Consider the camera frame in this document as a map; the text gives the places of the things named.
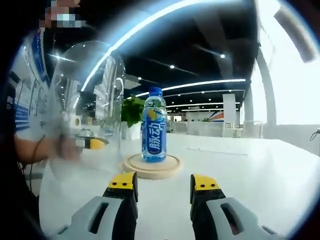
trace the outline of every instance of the wooden coaster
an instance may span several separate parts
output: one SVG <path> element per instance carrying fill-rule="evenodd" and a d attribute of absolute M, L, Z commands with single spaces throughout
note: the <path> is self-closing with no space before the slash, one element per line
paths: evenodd
<path fill-rule="evenodd" d="M 141 154 L 128 157 L 123 162 L 126 172 L 136 172 L 143 179 L 166 179 L 175 175 L 182 167 L 181 161 L 171 155 L 167 155 L 162 162 L 148 163 Z"/>

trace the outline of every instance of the bottle label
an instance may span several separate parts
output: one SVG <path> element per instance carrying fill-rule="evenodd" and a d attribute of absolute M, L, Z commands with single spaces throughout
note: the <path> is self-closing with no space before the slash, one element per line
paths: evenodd
<path fill-rule="evenodd" d="M 154 108 L 148 109 L 145 131 L 147 151 L 152 155 L 161 153 L 166 147 L 167 123 L 160 111 Z"/>

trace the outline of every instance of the white table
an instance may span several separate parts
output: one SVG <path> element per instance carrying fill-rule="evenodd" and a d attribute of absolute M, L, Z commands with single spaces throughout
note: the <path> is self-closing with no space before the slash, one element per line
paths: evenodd
<path fill-rule="evenodd" d="M 122 143 L 125 154 L 139 152 L 139 140 Z M 280 140 L 169 133 L 167 149 L 182 160 L 183 169 L 168 179 L 138 179 L 135 239 L 195 239 L 189 204 L 192 173 L 215 178 L 227 197 L 235 197 L 261 225 L 283 235 L 295 228 L 318 197 L 320 158 Z M 70 224 L 78 209 L 101 196 L 114 175 L 115 163 L 106 166 L 97 160 L 105 156 L 102 151 L 83 155 L 82 162 L 61 163 L 60 180 L 49 164 L 45 168 L 39 209 L 41 228 L 48 235 Z"/>

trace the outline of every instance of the black ceiling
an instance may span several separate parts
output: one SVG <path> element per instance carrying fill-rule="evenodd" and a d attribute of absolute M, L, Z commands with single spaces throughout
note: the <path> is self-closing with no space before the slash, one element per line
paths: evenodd
<path fill-rule="evenodd" d="M 110 36 L 115 32 L 125 34 L 134 27 L 135 20 L 139 22 L 136 15 L 146 18 L 164 7 L 159 4 L 150 7 L 153 2 L 150 0 L 132 2 L 81 0 L 76 13 L 86 21 L 87 27 L 46 30 L 45 52 L 61 55 L 72 45 L 88 40 L 113 44 L 117 36 L 114 39 Z M 246 79 L 244 82 L 206 84 L 163 92 L 168 106 L 173 105 L 172 102 L 174 105 L 220 103 L 223 102 L 222 94 L 230 90 L 235 93 L 236 102 L 241 103 L 257 55 L 258 34 L 254 0 L 239 2 L 237 5 L 202 3 L 188 6 L 155 20 L 133 35 L 117 51 L 123 58 L 126 73 L 142 80 L 140 86 L 126 89 L 125 96 L 148 92 L 149 87 Z M 132 19 L 131 25 L 120 24 L 129 19 Z M 54 60 L 49 55 L 45 60 L 48 75 L 52 77 Z M 204 105 L 204 109 L 212 108 L 216 106 Z M 179 111 L 182 109 L 188 109 L 188 106 L 178 108 Z"/>

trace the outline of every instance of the plastic bottle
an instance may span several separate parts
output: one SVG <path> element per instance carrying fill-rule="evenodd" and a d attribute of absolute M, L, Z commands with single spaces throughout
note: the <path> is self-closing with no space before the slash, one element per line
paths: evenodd
<path fill-rule="evenodd" d="M 142 157 L 159 163 L 167 156 L 167 110 L 162 89 L 151 87 L 142 112 Z"/>

